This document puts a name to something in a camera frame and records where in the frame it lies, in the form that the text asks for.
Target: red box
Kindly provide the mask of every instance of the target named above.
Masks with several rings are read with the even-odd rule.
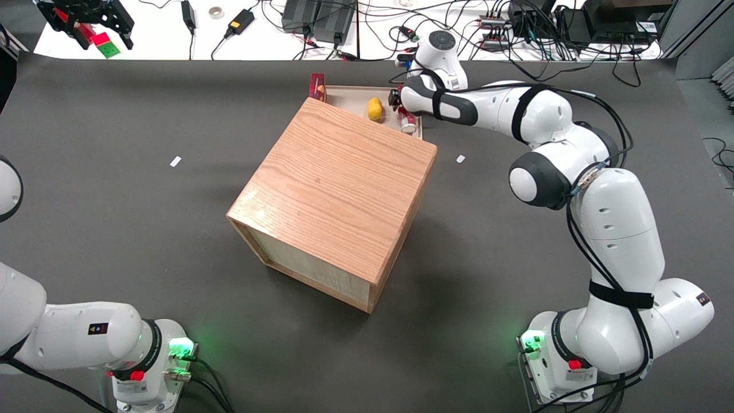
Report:
[[[323,73],[311,74],[311,85],[308,89],[308,97],[326,102],[326,81]]]

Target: tape roll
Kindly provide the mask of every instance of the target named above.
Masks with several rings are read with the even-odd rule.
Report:
[[[213,18],[214,20],[219,20],[224,16],[225,12],[224,10],[222,10],[221,7],[212,7],[211,9],[209,9],[209,17]]]

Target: white table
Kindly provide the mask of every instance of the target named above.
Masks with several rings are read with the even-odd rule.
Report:
[[[150,0],[151,2],[163,5],[165,0]],[[365,4],[360,5],[362,12],[371,15],[382,15],[384,17],[365,16],[360,14],[360,56],[363,59],[384,59],[394,58],[394,54],[385,49],[379,40],[387,46],[393,48],[395,42],[388,36],[391,27],[401,26],[411,13],[400,10],[389,10],[385,7],[409,8],[411,10],[422,7],[428,7],[435,4],[446,3],[443,0],[412,0],[413,5],[403,7],[398,0],[360,0]],[[125,49],[120,41],[117,33],[96,26],[97,32],[106,31],[113,43],[122,51],[121,54],[112,59],[129,59],[129,60],[187,60],[189,58],[189,42],[191,35],[181,20],[180,0],[172,0],[162,10],[149,5],[143,4],[137,0],[121,0],[125,8],[128,10],[132,18],[135,20],[135,26],[132,32],[132,40],[135,45],[132,50]],[[272,0],[272,7],[267,2],[255,2],[255,0],[190,0],[192,7],[196,12],[197,30],[194,44],[193,58],[195,60],[209,60],[212,50],[222,39],[228,23],[243,8],[253,7],[255,20],[242,33],[242,35],[234,36],[227,40],[215,55],[216,60],[290,60],[298,52],[303,49],[302,40],[291,34],[285,33],[270,24],[266,17],[273,23],[280,25],[280,14],[274,9],[283,10],[286,0]],[[581,7],[584,0],[576,1],[576,8]],[[464,13],[458,18],[455,29],[459,32],[467,23],[477,19],[479,15],[487,12],[487,7],[492,7],[494,1],[472,0],[466,4]],[[569,7],[574,6],[574,0],[559,0],[557,5],[565,4]],[[457,2],[451,4],[448,14],[449,25],[459,16],[464,3]],[[219,20],[209,17],[208,11],[212,7],[221,7],[225,16]],[[429,18],[443,22],[448,5],[442,5],[433,9],[421,10],[420,12]],[[406,26],[415,28],[421,21],[425,20],[422,16],[411,18]],[[372,28],[379,36],[379,40],[370,30]],[[476,31],[476,24],[470,24],[466,27],[464,36],[470,37],[472,41],[480,41],[482,33],[487,30]],[[437,24],[427,21],[420,25],[417,33],[421,37],[426,37],[430,32],[442,29]],[[345,44],[340,50],[356,54],[357,36],[355,24],[352,24]],[[324,49],[316,49],[307,51],[304,60],[323,60],[331,52],[331,46],[328,43],[319,43]],[[416,43],[402,43],[399,48],[407,48],[417,46]],[[610,46],[609,44],[592,45],[595,49],[616,51],[619,45]],[[514,60],[544,60],[543,54],[535,45],[528,45],[522,42],[520,45],[513,46],[512,58]],[[43,30],[41,37],[34,50],[37,54],[43,54],[50,57],[58,57],[63,59],[103,59],[102,54],[92,45],[88,50],[84,50],[77,42],[68,37],[63,32],[55,32],[48,25]],[[469,45],[460,54],[459,58],[468,60],[473,53],[473,47]],[[553,58],[558,59],[558,54],[553,48]],[[641,57],[642,59],[655,59],[660,54],[660,48],[654,43]],[[580,60],[590,60],[597,56],[596,52],[584,52],[578,57]],[[474,60],[507,60],[507,53],[496,52],[490,53],[480,51]]]

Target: yellow fruit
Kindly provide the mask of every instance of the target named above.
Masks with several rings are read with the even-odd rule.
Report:
[[[367,102],[367,117],[370,121],[379,121],[382,117],[382,102],[379,98],[372,98]]]

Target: label sticker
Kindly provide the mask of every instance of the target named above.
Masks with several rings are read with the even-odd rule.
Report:
[[[701,304],[701,307],[711,302],[711,299],[708,297],[708,295],[706,295],[705,292],[700,293],[698,297],[696,297],[696,299],[698,300],[699,304]]]
[[[655,24],[652,21],[638,21],[637,31],[643,33],[657,33],[658,29],[655,27]]]
[[[107,326],[109,326],[109,323],[90,324],[90,327],[87,329],[87,335],[96,336],[98,334],[107,334]]]
[[[647,18],[647,20],[653,20],[653,21],[660,20],[663,18],[664,15],[665,15],[664,12],[663,13],[653,13],[650,15],[650,17]]]
[[[117,392],[126,395],[145,393],[148,384],[145,381],[118,381]]]
[[[566,381],[586,381],[594,378],[594,373],[586,371],[567,371]]]

